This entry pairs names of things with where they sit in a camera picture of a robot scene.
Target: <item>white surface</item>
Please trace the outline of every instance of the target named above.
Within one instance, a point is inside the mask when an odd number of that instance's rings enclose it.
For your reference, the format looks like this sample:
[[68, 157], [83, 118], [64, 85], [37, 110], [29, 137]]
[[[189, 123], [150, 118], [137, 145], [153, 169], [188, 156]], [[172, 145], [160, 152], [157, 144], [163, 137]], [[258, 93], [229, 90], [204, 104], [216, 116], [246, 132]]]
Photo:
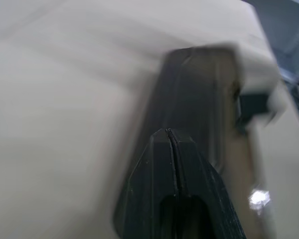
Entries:
[[[224, 41], [238, 47], [246, 91], [275, 85], [276, 63], [241, 1], [5, 0], [0, 239], [114, 238], [113, 204], [162, 55]], [[285, 100], [277, 123], [257, 129], [281, 238], [289, 192], [276, 170], [299, 160], [299, 119]]]

